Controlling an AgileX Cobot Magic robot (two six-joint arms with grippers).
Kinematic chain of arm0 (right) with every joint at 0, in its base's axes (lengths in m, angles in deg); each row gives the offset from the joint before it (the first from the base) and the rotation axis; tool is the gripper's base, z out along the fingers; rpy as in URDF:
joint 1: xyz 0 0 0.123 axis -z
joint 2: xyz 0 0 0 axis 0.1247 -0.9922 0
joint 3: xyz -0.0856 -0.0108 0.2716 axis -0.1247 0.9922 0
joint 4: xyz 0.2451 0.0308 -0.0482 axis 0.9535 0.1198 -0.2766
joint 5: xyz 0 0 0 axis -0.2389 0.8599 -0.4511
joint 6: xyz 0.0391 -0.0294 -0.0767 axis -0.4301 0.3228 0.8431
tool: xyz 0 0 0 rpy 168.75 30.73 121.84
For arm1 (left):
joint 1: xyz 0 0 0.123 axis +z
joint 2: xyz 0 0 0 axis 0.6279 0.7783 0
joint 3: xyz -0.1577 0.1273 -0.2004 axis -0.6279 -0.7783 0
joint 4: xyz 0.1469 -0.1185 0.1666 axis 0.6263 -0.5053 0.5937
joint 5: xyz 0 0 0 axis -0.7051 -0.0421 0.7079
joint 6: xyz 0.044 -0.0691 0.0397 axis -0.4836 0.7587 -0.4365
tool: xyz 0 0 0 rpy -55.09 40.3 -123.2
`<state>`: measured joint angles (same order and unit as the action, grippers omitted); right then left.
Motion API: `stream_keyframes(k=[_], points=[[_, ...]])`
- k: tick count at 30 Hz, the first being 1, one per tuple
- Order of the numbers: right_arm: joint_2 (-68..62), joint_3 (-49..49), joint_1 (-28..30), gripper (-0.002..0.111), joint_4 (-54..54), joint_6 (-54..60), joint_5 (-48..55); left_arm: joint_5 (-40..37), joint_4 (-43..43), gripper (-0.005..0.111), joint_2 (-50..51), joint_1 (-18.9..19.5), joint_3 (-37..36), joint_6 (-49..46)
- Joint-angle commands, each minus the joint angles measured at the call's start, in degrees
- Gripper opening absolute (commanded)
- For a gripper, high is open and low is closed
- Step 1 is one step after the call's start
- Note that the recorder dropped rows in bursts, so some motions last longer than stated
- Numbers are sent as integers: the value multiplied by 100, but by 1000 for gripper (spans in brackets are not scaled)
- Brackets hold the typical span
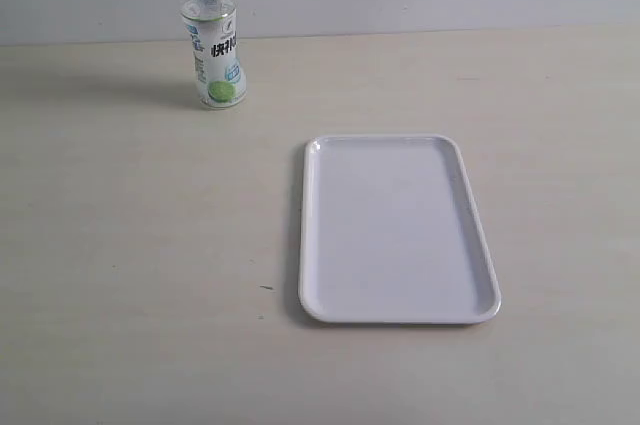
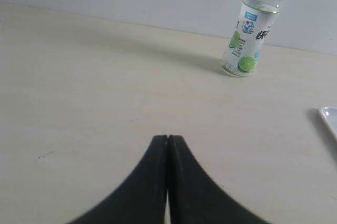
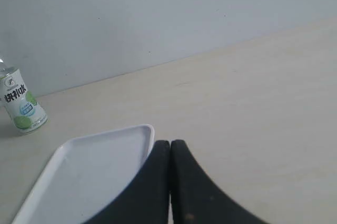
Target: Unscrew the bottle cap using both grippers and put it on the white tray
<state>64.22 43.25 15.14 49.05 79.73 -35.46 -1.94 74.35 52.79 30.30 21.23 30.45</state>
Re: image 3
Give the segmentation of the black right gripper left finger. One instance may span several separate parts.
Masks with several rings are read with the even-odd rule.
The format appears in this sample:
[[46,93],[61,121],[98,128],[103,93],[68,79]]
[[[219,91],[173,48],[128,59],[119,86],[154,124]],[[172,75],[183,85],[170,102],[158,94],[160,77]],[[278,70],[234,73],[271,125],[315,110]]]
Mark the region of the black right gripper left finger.
[[168,223],[170,143],[156,141],[128,186],[86,223]]

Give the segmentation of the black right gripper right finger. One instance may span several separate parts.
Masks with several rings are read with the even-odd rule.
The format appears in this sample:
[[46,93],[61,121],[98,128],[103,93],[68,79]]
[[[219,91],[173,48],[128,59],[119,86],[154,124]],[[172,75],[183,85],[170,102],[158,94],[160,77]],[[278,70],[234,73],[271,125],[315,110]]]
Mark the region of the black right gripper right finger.
[[265,223],[213,182],[183,140],[171,142],[171,206],[174,223]]

